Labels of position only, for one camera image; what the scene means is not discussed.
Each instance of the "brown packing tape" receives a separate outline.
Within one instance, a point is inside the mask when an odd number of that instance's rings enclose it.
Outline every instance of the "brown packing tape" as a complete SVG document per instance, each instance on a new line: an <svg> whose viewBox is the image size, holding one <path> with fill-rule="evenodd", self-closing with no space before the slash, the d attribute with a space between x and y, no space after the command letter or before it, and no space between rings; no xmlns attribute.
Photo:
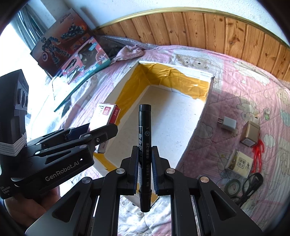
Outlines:
<svg viewBox="0 0 290 236"><path fill-rule="evenodd" d="M122 117L127 113L146 87L150 85L165 86L180 91L193 99L199 98L202 101L205 101L210 83L188 77L177 69L163 64L139 64L136 66L131 77L125 83L120 95L117 98L116 104L121 110L117 118L116 125L120 124ZM94 157L96 157L108 171L112 171L117 168L108 159L106 159L104 154L94 153ZM151 202L155 202L157 198L157 195L152 194Z"/></svg>

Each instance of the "tape roll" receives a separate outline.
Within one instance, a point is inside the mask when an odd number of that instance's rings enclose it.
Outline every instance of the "tape roll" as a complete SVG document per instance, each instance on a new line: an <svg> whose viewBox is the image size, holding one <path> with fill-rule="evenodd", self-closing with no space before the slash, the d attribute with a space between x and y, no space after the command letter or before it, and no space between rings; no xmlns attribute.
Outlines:
<svg viewBox="0 0 290 236"><path fill-rule="evenodd" d="M224 188L224 192L230 198L235 197L239 193L240 190L241 190L241 183L237 179L232 179L229 182L227 182Z"/></svg>

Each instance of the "human hand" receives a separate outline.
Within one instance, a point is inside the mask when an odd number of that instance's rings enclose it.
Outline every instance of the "human hand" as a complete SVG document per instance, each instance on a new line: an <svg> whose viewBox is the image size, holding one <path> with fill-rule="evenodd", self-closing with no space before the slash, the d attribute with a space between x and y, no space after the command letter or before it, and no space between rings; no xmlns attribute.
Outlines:
<svg viewBox="0 0 290 236"><path fill-rule="evenodd" d="M59 186L50 190L42 197L40 204L33 199L26 199L22 194L4 200L11 217L26 227L31 226L39 217L60 199Z"/></svg>

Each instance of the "white charger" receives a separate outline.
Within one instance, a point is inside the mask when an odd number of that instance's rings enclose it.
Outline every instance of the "white charger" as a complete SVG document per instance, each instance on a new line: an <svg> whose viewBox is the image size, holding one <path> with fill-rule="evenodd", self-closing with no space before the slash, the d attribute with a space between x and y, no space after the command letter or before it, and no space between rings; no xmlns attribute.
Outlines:
<svg viewBox="0 0 290 236"><path fill-rule="evenodd" d="M234 132L237 121L231 118L224 116L224 118L218 118L218 123L222 124L222 129Z"/></svg>

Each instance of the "pink bedsheet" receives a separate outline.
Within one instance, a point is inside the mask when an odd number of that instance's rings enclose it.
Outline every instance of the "pink bedsheet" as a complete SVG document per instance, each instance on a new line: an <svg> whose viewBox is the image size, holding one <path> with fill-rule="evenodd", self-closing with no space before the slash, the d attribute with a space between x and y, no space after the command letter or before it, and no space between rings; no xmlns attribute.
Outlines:
<svg viewBox="0 0 290 236"><path fill-rule="evenodd" d="M132 58L130 53L126 53L128 58ZM232 178L243 182L224 167L234 148L253 156L251 148L240 144L239 139L243 125L254 116L259 117L260 137L265 144L261 173L264 184L243 205L243 210L264 229L290 191L290 100L289 89L285 87L287 83L282 84L268 72L227 55L183 46L157 47L145 50L138 59L117 61L93 76L80 89L80 94L72 97L72 109L62 119L61 127L76 127L89 122L97 103L106 99L137 60L183 65L215 76L198 127L176 167L187 176L206 175L222 189ZM221 129L217 120L223 116L237 120L235 132ZM128 200L121 200L120 209L122 204L130 205ZM170 201L161 198L158 202L164 205L163 208L155 208L148 215L141 216L140 210L131 205L130 210L120 210L119 235L170 235ZM159 223L146 223L149 214L159 219ZM135 222L134 227L126 226L129 219Z"/></svg>

